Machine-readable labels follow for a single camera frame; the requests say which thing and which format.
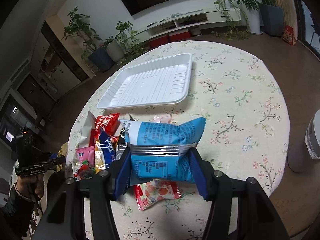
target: nutrition label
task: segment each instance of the nutrition label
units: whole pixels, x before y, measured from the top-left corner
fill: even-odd
[[[171,174],[168,174],[167,162],[148,162],[134,160],[134,169],[139,179],[145,178],[146,174],[159,179],[170,179]]]

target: snack package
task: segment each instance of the snack package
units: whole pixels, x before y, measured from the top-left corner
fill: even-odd
[[[116,145],[119,140],[119,136],[110,136],[110,140],[112,142],[114,150],[116,150]]]
[[[176,182],[154,179],[153,181],[135,185],[134,193],[138,209],[143,211],[163,199],[181,198]]]
[[[289,26],[289,25],[285,26],[282,39],[285,42],[289,43],[291,46],[296,45],[296,39],[294,36],[294,29],[291,26]]]
[[[76,149],[77,162],[73,176],[80,179],[91,178],[95,174],[94,146]]]
[[[170,114],[163,114],[154,116],[150,122],[162,122],[162,123],[171,123],[172,116]]]
[[[79,162],[83,163],[88,161],[89,166],[94,167],[94,146],[76,149],[76,153],[79,158]]]
[[[107,135],[114,135],[119,126],[118,118],[119,113],[110,115],[99,115],[95,124],[95,139],[97,139],[100,135],[100,128],[102,128],[103,131],[107,133]]]
[[[121,129],[118,141],[116,143],[116,160],[120,160],[122,153],[124,152],[127,144],[125,143],[125,132]]]
[[[87,118],[84,120],[84,125],[81,130],[81,137],[78,145],[79,148],[94,146],[93,139],[95,122],[95,116],[90,111],[88,111]]]
[[[60,156],[67,157],[67,153],[68,153],[68,142],[64,143],[61,146],[61,149],[58,151],[58,157],[60,157]],[[65,164],[64,163],[57,165],[57,172],[61,171],[61,170],[65,171]]]
[[[199,117],[176,126],[120,120],[130,141],[130,185],[151,179],[194,183],[185,153],[199,142],[205,121],[205,118]]]
[[[109,135],[100,128],[100,135],[96,140],[94,162],[96,173],[107,169],[115,160],[116,154]]]

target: white plastic tray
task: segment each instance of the white plastic tray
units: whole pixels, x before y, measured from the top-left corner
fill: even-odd
[[[175,104],[186,98],[192,54],[183,53],[122,70],[98,102],[98,109]]]

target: human hand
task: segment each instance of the human hand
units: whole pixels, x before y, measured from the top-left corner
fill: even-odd
[[[36,184],[35,193],[38,195],[39,198],[42,198],[44,195],[43,173],[29,177],[18,176],[16,189],[22,196],[30,198],[31,196],[28,190],[28,184],[31,183]]]

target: plant pot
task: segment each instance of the plant pot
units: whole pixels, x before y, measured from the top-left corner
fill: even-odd
[[[118,62],[124,58],[124,53],[117,41],[113,41],[107,45],[107,53],[114,62]]]
[[[189,28],[191,35],[194,37],[198,37],[201,36],[201,30],[199,28],[199,26],[195,26],[195,27],[191,27]]]
[[[96,49],[88,59],[91,60],[101,72],[109,70],[115,64],[104,47]]]
[[[261,34],[259,11],[248,9],[243,3],[241,4],[241,10],[247,16],[250,33]]]
[[[277,6],[258,3],[264,31],[270,36],[281,37],[284,30],[283,9]]]
[[[224,6],[226,9],[230,9],[231,8],[231,4],[229,0],[224,0]]]

